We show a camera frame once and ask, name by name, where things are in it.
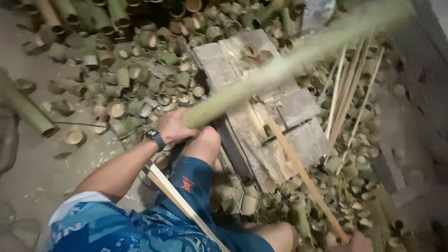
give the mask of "man's arm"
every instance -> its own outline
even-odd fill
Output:
[[[197,134],[197,130],[182,125],[181,115],[184,111],[185,109],[178,109],[159,118],[157,131],[166,144],[176,143]],[[157,149],[157,143],[152,140],[141,142],[92,172],[78,185],[73,194],[97,191],[113,202],[118,202],[128,192],[142,167],[156,154]]]

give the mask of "orange logo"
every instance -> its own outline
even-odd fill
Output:
[[[184,183],[184,185],[181,187],[184,188],[187,192],[190,192],[190,187],[196,185],[193,181],[185,176],[182,176],[182,182]]]

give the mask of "smartwatch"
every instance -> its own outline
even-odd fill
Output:
[[[148,136],[149,139],[151,139],[157,143],[157,146],[159,147],[157,152],[161,152],[165,148],[166,144],[165,144],[164,140],[162,139],[160,132],[158,132],[156,130],[150,130],[146,133],[146,135]]]

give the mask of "white sleeve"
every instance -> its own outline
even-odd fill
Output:
[[[51,226],[56,221],[62,220],[70,211],[70,209],[79,202],[112,202],[108,197],[102,195],[97,191],[85,191],[71,196],[68,200],[62,203],[61,206],[53,213],[48,226]]]

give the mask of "concrete floor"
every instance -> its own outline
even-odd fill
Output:
[[[16,18],[0,9],[0,62],[6,67],[13,79],[27,78],[35,81],[38,89],[30,95],[37,104],[60,99],[46,90],[50,79],[70,72],[68,64],[53,64],[46,54],[26,56],[20,49],[20,43],[28,40],[31,33],[15,27]],[[70,117],[51,114],[54,121],[92,123],[91,111],[82,103],[77,104],[76,97],[63,94],[76,107]],[[433,201],[436,199],[421,197],[434,194],[435,186],[428,186],[433,181],[432,162],[428,153],[422,148],[417,129],[413,127],[413,110],[406,100],[397,100],[390,92],[385,91],[378,96],[384,113],[381,117],[383,126],[379,138],[384,146],[389,166],[399,169],[404,180],[404,187],[394,195],[394,200],[401,206],[400,214],[405,223],[423,234],[429,234],[429,218]],[[98,165],[114,155],[122,152],[121,145],[111,132],[98,136],[90,132],[86,126],[60,125],[61,130],[54,136],[41,138],[27,122],[19,123],[19,147],[14,167],[0,178],[0,200],[12,204],[17,212],[16,219],[37,219],[43,227],[56,208],[65,200],[65,194],[72,191]],[[87,142],[81,148],[71,148],[62,141],[63,134],[72,128],[83,129],[87,134]],[[390,155],[392,148],[405,148],[407,159],[396,162]],[[53,157],[61,152],[72,151],[73,154],[62,160]],[[142,188],[137,179],[118,205],[125,209],[142,210],[143,200],[139,196]],[[154,192],[147,192],[154,197]],[[48,229],[44,229],[37,246],[43,247]]]
[[[56,122],[92,123],[93,116],[78,98],[63,94],[55,96],[47,91],[50,79],[69,73],[73,69],[69,64],[54,64],[46,54],[39,56],[25,55],[20,44],[31,37],[31,33],[15,26],[17,17],[0,9],[0,67],[5,67],[12,79],[26,78],[37,83],[38,89],[30,95],[36,103],[61,98],[75,105],[75,113],[69,117],[50,114]],[[57,207],[64,202],[65,194],[70,193],[88,174],[100,164],[123,151],[112,132],[104,135],[92,133],[87,126],[59,125],[60,131],[45,139],[30,124],[19,122],[19,144],[17,160],[14,167],[0,178],[0,200],[8,201],[16,210],[16,219],[36,219],[45,228]],[[63,135],[70,129],[82,129],[87,134],[87,141],[81,148],[67,146]],[[62,160],[54,156],[61,152],[73,152]],[[137,179],[127,196],[118,205],[125,209],[144,209],[138,189],[141,181]],[[37,251],[43,246],[42,237],[48,230],[43,230]]]

